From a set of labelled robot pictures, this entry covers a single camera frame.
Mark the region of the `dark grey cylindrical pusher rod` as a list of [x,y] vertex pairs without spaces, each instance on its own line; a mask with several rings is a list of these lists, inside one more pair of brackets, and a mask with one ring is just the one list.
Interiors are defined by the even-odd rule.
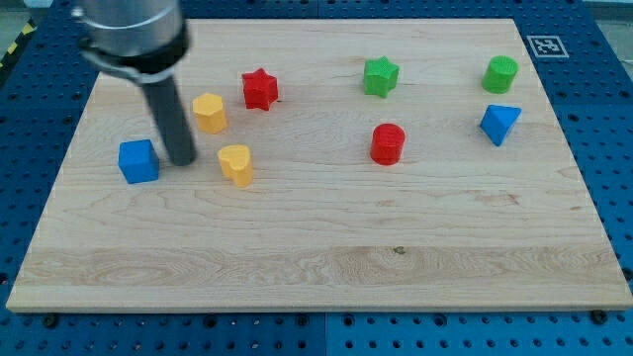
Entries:
[[171,163],[176,166],[193,163],[197,149],[174,78],[143,83],[140,88]]

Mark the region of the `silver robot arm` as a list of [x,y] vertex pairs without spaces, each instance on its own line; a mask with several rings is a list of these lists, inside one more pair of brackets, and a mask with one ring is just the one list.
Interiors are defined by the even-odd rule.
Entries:
[[81,0],[70,11],[87,35],[82,56],[99,71],[138,86],[169,160],[187,166],[197,150],[174,79],[190,45],[178,0]]

